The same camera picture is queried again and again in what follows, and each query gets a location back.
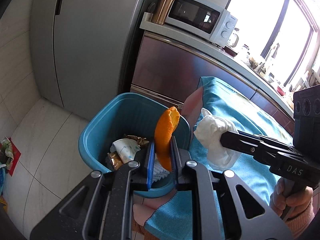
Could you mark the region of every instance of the orange peel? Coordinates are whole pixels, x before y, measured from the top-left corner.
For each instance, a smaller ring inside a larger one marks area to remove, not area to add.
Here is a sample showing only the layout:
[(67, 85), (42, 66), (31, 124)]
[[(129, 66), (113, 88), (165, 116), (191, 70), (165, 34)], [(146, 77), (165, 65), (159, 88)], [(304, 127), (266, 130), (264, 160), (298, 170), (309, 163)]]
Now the orange peel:
[(167, 171), (172, 171), (170, 160), (170, 139), (177, 128), (180, 114), (177, 108), (170, 107), (160, 116), (155, 129), (155, 147), (159, 163)]

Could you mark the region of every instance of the sleeve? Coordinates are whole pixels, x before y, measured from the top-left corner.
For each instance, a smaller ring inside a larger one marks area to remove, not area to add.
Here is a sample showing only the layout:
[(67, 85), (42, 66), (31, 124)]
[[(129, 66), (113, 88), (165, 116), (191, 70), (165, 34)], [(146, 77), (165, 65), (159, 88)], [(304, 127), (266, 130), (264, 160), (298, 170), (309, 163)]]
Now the sleeve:
[(313, 206), (312, 206), (312, 199), (308, 206), (308, 208), (301, 213), (298, 217), (286, 221), (287, 226), (290, 228), (290, 230), (293, 233), (294, 239), (296, 239), (301, 233), (308, 227), (310, 222), (315, 217), (315, 214), (313, 213)]

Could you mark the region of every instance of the copper tumbler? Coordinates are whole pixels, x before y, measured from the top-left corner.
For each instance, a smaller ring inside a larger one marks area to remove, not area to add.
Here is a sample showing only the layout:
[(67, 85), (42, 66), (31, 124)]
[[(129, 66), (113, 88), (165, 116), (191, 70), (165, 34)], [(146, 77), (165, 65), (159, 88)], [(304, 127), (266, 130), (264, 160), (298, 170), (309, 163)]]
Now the copper tumbler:
[(163, 25), (174, 0), (158, 0), (151, 22)]

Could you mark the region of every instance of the kitchen counter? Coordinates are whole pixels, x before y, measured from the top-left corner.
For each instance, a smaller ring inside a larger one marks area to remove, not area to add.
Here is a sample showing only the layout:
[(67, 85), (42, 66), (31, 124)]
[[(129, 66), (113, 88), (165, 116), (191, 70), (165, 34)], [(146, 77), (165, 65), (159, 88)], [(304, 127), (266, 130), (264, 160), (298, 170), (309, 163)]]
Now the kitchen counter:
[(265, 94), (271, 98), (281, 110), (289, 117), (293, 118), (293, 110), (288, 103), (268, 84), (262, 77), (255, 73), (242, 61), (234, 59), (232, 56), (222, 51), (216, 45), (201, 39), (191, 33), (185, 32), (170, 25), (158, 25), (150, 22), (152, 14), (145, 13), (140, 28), (149, 32), (174, 39), (186, 44), (194, 49), (208, 55), (209, 57), (221, 62), (226, 68), (238, 73), (243, 79), (257, 87), (257, 92)]

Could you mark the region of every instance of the human hand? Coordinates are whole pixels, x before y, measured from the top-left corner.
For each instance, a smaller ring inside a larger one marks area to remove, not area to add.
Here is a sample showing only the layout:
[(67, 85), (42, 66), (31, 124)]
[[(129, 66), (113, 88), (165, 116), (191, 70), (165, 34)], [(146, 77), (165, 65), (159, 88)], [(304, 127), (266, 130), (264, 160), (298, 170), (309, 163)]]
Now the human hand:
[(269, 206), (273, 209), (274, 212), (276, 212), (278, 216), (282, 215), (282, 212), (286, 205), (295, 207), (290, 215), (290, 218), (293, 218), (298, 214), (304, 212), (308, 208), (313, 195), (313, 189), (311, 187), (306, 187), (305, 190), (297, 192), (287, 198), (282, 195), (283, 191), (284, 178), (281, 177), (270, 196)]

